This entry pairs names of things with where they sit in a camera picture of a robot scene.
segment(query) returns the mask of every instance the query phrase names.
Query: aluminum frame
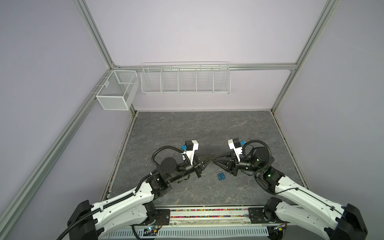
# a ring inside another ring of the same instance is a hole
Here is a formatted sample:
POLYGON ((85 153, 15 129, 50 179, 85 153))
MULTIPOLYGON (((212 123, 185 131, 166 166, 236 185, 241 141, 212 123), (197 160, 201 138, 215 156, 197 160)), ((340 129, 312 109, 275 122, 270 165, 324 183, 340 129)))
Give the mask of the aluminum frame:
MULTIPOLYGON (((169 68, 171 65, 156 65, 157 68, 169 68)), ((230 71, 245 70, 295 70, 296 63, 246 63, 246 64, 230 64, 230 71)), ((194 65, 172 65, 172 67, 189 68, 196 67, 194 65)), ((114 70, 135 70, 141 73, 143 66, 117 66, 114 70)))
POLYGON ((273 117, 273 120, 275 121, 275 124, 276 124, 277 129, 279 130, 279 133, 280 133, 280 135, 281 135, 281 138, 282 138, 283 141, 284 141, 284 145, 285 145, 285 147, 287 148, 288 152, 289 152, 290 155, 291 155, 291 159, 292 159, 293 164, 294 164, 294 166, 295 166, 295 168, 296 168, 297 174, 299 175, 299 178, 300 178, 300 180, 301 180, 301 182, 302 182, 302 184, 303 184, 303 187, 305 187, 305 188, 307 188, 307 189, 310 190, 310 187, 308 186, 308 181, 307 181, 307 179, 305 178, 305 175, 304 175, 304 173, 303 173, 303 170, 301 169, 301 167, 300 167, 300 165, 299 165, 299 163, 298 163, 298 161, 297 161, 295 155, 294 155, 293 152, 292 152, 292 148, 288 145, 287 140, 286 140, 286 138, 285 138, 283 132, 281 131, 281 127, 280 127, 280 125, 279 125, 279 121, 277 120, 275 114, 274 114, 272 111, 270 111, 270 113, 271 113, 271 115, 272 115, 272 117, 273 117))
POLYGON ((85 117, 91 111, 94 103, 96 102, 96 93, 99 91, 101 85, 105 81, 105 78, 110 74, 110 72, 110 70, 106 71, 99 83, 94 87, 85 102, 77 110, 76 114, 64 128, 63 132, 59 135, 43 159, 37 165, 23 187, 11 201, 7 209, 0 216, 0 240, 4 240, 8 237, 24 210, 37 193, 37 190, 41 187, 57 160, 60 158, 61 154, 71 141, 72 137, 83 123, 85 117))
MULTIPOLYGON (((11 201, 5 212, 0 216, 0 240, 4 240, 10 234, 11 230, 31 202, 32 198, 37 193, 37 190, 43 184, 44 180, 52 170, 53 166, 69 144, 70 140, 88 115, 96 101, 96 93, 99 91, 100 86, 103 84, 104 78, 112 69, 116 70, 136 70, 137 72, 142 71, 142 66, 116 66, 107 50, 107 47, 101 37, 101 34, 92 18, 90 10, 85 0, 73 0, 79 14, 87 27, 87 30, 93 39, 101 57, 103 58, 107 68, 109 69, 99 83, 95 86, 93 91, 89 94, 85 102, 78 109, 76 114, 72 117, 68 125, 65 127, 63 132, 59 135, 57 140, 51 146, 49 151, 46 153, 44 158, 41 160, 39 165, 30 175, 28 180, 25 182, 23 187, 11 201)), ((277 107, 282 102, 286 92, 291 86, 295 79, 298 71, 302 68, 303 63, 307 59, 311 52, 314 44, 316 43, 321 32, 327 24, 330 16, 338 6, 340 0, 328 0, 323 8, 323 11, 316 22, 316 25, 305 44, 296 63, 255 63, 255 64, 231 64, 231 71, 242 71, 242 70, 291 70, 286 83, 284 84, 280 94, 278 95, 271 111, 275 112, 277 107)), ((131 105, 131 111, 135 112, 133 105, 131 105)))
POLYGON ((131 120, 128 124, 128 128, 127 128, 127 131, 124 135, 124 139, 120 145, 120 149, 119 149, 119 155, 118 157, 116 158, 116 161, 115 161, 115 164, 113 165, 113 169, 112 169, 112 172, 109 176, 109 179, 108 179, 108 182, 105 186, 105 189, 104 189, 104 193, 101 197, 101 200, 100 201, 105 201, 109 198, 109 195, 111 194, 111 189, 112 189, 112 186, 113 186, 113 183, 115 182, 115 173, 119 170, 119 167, 120 167, 120 163, 121 163, 121 160, 122 160, 122 157, 125 153, 125 149, 127 148, 127 143, 128 143, 128 140, 129 140, 129 136, 131 135, 131 132, 132 132, 132 129, 133 129, 133 126, 135 124, 135 121, 136 121, 136 118, 137 118, 137 115, 139 114, 138 112, 134 112, 134 111, 131 111, 132 113, 132 116, 131 116, 131 120))
POLYGON ((319 39, 321 33, 323 32, 325 26, 328 23, 329 18, 336 10, 337 6, 340 4, 341 0, 328 0, 325 4, 323 10, 321 11, 321 14, 315 24, 315 27, 313 28, 310 37, 308 38, 307 42, 305 43, 305 46, 303 50, 301 51, 299 58, 296 61, 296 69, 291 70, 291 73, 288 76, 287 81, 285 82, 283 88, 281 89, 279 95, 276 98, 275 103, 273 104, 273 107, 271 111, 273 113, 276 112, 277 108, 281 104, 281 102, 284 100, 284 97, 286 93, 288 92, 290 86, 292 85, 293 81, 296 79, 297 73, 301 70, 303 67, 305 61, 307 60, 309 54, 311 53, 313 47, 315 46, 317 40, 319 39))

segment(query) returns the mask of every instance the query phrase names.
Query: white wall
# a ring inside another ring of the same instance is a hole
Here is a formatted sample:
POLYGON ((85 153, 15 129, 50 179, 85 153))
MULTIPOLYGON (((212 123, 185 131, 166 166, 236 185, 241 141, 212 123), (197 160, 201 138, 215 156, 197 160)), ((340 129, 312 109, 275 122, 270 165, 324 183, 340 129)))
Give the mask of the white wall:
POLYGON ((0 3, 0 213, 106 71, 72 1, 0 3))
POLYGON ((232 71, 229 94, 145 95, 141 87, 133 105, 138 111, 271 109, 289 70, 232 71))
MULTIPOLYGON (((296 62, 326 0, 87 0, 116 65, 296 62)), ((150 96, 137 110, 270 109, 287 71, 232 72, 229 95, 150 96)))
POLYGON ((95 103, 8 240, 56 239, 80 202, 100 201, 128 123, 95 103))
MULTIPOLYGON (((0 214, 106 71, 71 0, 0 2, 0 214)), ((99 103, 8 239, 56 239, 100 200, 129 113, 99 103)))
POLYGON ((295 62, 326 0, 88 0, 115 64, 295 62))
POLYGON ((276 116, 309 185, 382 239, 384 2, 342 1, 276 116))

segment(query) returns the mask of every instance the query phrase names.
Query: white wire basket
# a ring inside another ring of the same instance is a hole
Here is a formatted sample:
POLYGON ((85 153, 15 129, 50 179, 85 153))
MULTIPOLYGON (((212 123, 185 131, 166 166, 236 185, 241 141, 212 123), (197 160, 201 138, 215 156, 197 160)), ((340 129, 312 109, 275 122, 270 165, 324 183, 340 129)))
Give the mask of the white wire basket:
POLYGON ((143 63, 141 90, 144 94, 230 93, 229 63, 147 65, 143 63))
POLYGON ((104 110, 129 110, 139 85, 136 71, 113 70, 96 97, 104 110))

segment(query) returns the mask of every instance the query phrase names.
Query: wire basket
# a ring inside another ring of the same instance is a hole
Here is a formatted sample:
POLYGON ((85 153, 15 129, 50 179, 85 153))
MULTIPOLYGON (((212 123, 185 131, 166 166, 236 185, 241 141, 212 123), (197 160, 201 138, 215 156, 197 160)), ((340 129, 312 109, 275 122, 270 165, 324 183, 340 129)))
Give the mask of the wire basket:
POLYGON ((136 71, 113 70, 96 97, 104 110, 129 110, 139 84, 136 71))
POLYGON ((145 66, 141 90, 145 94, 207 94, 231 92, 229 63, 145 66))

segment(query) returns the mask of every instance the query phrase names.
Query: white mesh basket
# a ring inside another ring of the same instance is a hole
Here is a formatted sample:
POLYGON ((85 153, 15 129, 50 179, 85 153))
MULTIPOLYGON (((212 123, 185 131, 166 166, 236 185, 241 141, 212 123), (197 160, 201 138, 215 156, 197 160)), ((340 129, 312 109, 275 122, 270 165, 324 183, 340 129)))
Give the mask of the white mesh basket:
POLYGON ((207 94, 231 92, 229 64, 147 66, 141 74, 145 94, 207 94))
POLYGON ((113 70, 96 97, 105 110, 129 110, 139 84, 136 71, 113 70))

